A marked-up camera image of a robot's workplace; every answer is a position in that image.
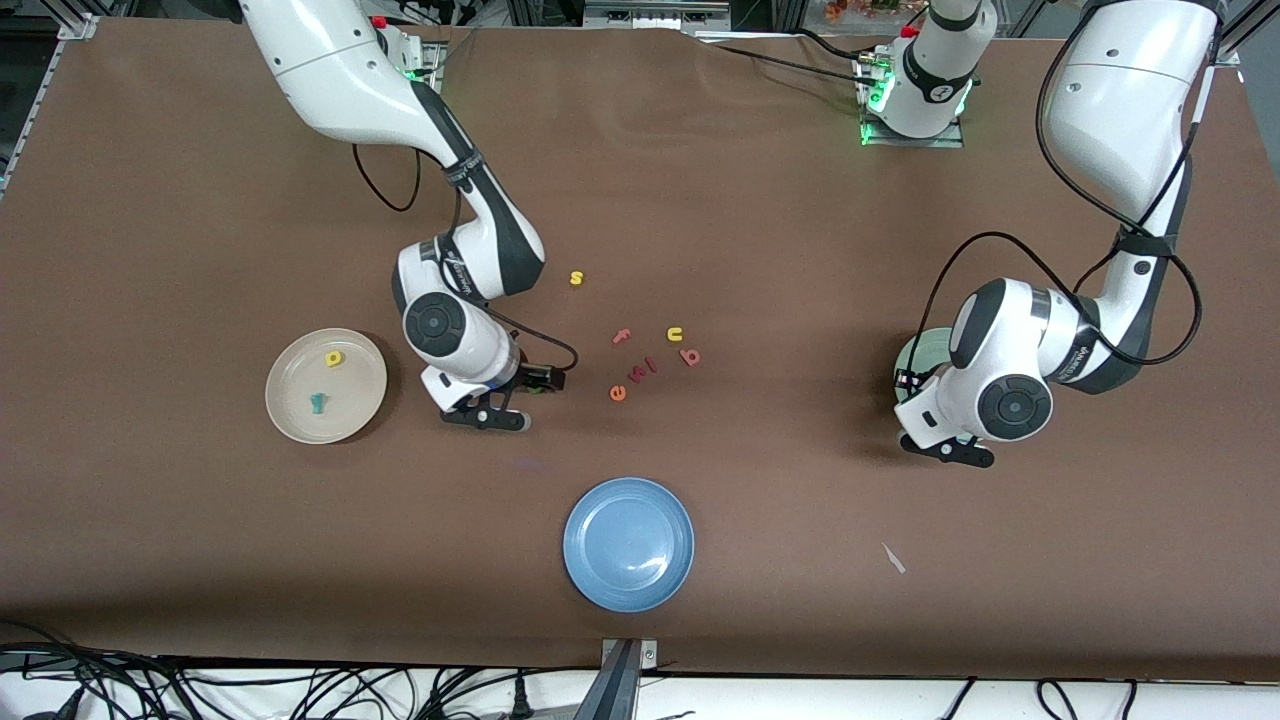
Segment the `grey metal frame device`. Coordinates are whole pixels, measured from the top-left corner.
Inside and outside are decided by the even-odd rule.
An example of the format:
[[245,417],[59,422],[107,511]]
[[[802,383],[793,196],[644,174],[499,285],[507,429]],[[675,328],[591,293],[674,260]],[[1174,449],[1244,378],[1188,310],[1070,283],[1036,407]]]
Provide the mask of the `grey metal frame device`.
[[584,0],[584,28],[728,32],[728,0]]

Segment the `grey metal stand bracket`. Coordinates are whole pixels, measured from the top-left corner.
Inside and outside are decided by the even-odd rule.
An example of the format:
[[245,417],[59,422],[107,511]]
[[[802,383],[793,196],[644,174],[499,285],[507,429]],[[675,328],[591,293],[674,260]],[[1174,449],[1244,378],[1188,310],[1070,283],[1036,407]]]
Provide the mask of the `grey metal stand bracket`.
[[640,679],[645,670],[657,669],[657,639],[604,639],[590,720],[634,720]]

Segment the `aluminium frame rail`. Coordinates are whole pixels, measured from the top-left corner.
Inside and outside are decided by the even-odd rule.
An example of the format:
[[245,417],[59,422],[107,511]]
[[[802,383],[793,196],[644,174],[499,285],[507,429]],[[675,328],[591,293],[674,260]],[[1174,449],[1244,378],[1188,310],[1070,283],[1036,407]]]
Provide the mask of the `aluminium frame rail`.
[[86,0],[35,0],[44,15],[0,17],[0,201],[10,188],[67,46],[91,38]]
[[1280,0],[1220,0],[1224,23],[1213,64],[1236,67],[1239,51],[1274,20],[1280,20]]

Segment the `orange artificial flowers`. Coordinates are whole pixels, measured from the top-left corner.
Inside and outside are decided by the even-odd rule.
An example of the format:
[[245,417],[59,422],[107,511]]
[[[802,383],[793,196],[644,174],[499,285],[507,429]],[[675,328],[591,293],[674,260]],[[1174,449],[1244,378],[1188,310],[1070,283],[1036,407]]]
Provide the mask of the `orange artificial flowers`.
[[822,9],[831,24],[864,20],[905,24],[928,5],[929,0],[824,0]]

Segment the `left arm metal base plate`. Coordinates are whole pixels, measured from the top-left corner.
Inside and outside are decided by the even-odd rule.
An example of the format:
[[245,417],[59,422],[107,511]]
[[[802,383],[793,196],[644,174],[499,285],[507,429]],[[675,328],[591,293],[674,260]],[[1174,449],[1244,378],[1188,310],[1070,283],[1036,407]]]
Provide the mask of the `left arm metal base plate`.
[[943,102],[928,102],[919,88],[897,79],[893,51],[888,45],[874,46],[852,60],[858,79],[868,83],[858,90],[861,143],[900,147],[963,146],[960,114],[972,83]]

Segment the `blue plate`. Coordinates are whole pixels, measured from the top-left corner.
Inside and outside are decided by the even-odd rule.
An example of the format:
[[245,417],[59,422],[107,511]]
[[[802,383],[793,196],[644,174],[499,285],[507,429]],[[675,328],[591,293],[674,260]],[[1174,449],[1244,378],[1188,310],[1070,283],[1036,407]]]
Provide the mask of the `blue plate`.
[[646,478],[620,477],[576,502],[564,525],[562,557],[584,598],[611,612],[639,614],[684,587],[696,536],[673,492]]

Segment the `brown paper table cover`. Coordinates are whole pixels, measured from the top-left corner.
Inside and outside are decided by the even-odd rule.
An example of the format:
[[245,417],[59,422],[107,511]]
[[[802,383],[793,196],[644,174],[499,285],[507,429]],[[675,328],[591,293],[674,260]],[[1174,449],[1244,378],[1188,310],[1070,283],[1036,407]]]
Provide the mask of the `brown paper table cover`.
[[[0,201],[0,618],[187,656],[588,666],[649,637],[678,673],[1280,680],[1280,186],[1233,73],[1193,155],[1189,350],[1056,389],[989,469],[897,446],[893,360],[957,245],[1004,231],[1073,281],[1114,236],[1037,150],[1055,51],[995,44],[963,149],[932,150],[864,147],[832,79],[672,31],[481,31],[445,96],[547,247],[500,310],[581,355],[490,433],[439,419],[390,295],[452,218],[439,170],[390,211],[244,27],[102,20]],[[303,445],[265,384],[326,328],[380,348],[387,393]],[[620,477],[696,536],[646,612],[562,557]]]

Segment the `beige brown plate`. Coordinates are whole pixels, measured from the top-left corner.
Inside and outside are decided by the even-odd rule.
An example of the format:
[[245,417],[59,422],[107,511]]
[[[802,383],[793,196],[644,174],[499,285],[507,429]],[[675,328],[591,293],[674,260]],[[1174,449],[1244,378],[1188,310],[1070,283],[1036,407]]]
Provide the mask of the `beige brown plate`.
[[[338,350],[346,360],[326,368],[324,355]],[[378,414],[388,384],[387,361],[365,334],[344,328],[310,332],[289,343],[268,373],[265,406],[273,425],[303,445],[333,445],[360,433]],[[308,396],[325,393],[321,415]]]

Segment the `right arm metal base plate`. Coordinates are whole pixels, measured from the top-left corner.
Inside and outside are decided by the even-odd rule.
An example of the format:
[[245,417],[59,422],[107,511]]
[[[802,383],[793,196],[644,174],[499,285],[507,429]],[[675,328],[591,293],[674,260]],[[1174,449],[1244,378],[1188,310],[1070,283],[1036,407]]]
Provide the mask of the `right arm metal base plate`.
[[443,65],[448,54],[448,44],[429,42],[416,36],[406,36],[396,51],[397,65],[412,82],[428,85],[439,91],[443,82]]

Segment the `light green plate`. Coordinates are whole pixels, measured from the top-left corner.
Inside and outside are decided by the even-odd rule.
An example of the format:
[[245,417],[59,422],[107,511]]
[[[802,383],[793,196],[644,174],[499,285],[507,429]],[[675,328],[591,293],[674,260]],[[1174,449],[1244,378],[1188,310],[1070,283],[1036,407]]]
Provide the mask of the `light green plate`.
[[950,364],[951,328],[940,327],[923,331],[913,336],[899,352],[893,364],[893,392],[899,404],[905,402],[916,393],[905,393],[896,389],[896,369],[908,368],[914,372],[927,373],[927,380],[941,368]]

